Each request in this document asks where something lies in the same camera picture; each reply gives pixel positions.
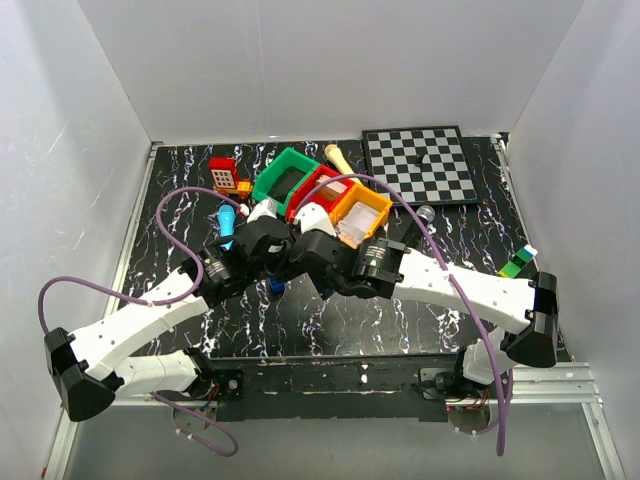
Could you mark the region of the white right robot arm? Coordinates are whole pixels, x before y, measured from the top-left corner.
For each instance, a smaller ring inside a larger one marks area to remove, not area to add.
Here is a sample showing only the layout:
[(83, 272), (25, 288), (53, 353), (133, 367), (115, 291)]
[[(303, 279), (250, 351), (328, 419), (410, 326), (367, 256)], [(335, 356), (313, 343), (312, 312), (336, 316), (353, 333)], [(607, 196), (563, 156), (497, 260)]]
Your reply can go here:
[(317, 229), (295, 242), (289, 262), (342, 296), (436, 304), (493, 324), (486, 340), (463, 349), (458, 380), (488, 385), (495, 370), (550, 368), (557, 362), (558, 280), (548, 272), (512, 279), (441, 267), (400, 242), (369, 238), (352, 248)]

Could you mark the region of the navy blue card holder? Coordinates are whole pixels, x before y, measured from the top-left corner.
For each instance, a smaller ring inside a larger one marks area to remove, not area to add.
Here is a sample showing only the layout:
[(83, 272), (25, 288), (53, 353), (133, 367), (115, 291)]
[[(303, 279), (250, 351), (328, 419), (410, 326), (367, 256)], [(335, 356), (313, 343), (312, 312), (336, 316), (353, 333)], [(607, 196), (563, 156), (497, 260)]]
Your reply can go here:
[(322, 300), (328, 300), (336, 292), (337, 284), (334, 276), (309, 275), (309, 277)]

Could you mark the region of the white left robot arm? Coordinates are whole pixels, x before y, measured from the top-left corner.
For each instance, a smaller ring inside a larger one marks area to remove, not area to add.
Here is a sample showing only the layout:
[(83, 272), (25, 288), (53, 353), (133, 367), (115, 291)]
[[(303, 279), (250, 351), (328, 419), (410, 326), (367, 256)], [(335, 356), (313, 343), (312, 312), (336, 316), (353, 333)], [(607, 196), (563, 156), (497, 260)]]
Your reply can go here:
[(47, 367), (74, 422), (90, 419), (115, 399), (156, 391), (201, 399), (237, 370), (215, 372), (195, 348), (160, 356), (134, 353), (181, 322), (206, 313), (282, 267), (290, 246), (289, 227), (262, 216), (239, 226), (223, 249), (216, 240), (195, 258), (186, 258), (164, 281), (115, 313), (68, 332), (56, 328), (44, 338)]

